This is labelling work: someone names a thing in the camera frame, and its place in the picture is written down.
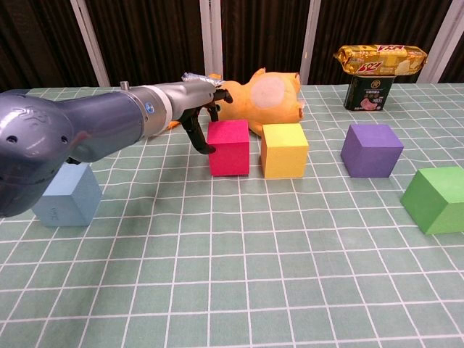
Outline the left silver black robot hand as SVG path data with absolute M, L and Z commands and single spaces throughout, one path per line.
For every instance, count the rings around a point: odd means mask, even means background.
M 211 121 L 217 122 L 216 101 L 223 100 L 231 104 L 233 97 L 229 91 L 203 80 L 165 83 L 160 88 L 170 100 L 173 120 L 183 126 L 195 150 L 201 154 L 214 153 L 215 148 L 206 142 L 198 117 L 200 111 L 206 108 Z

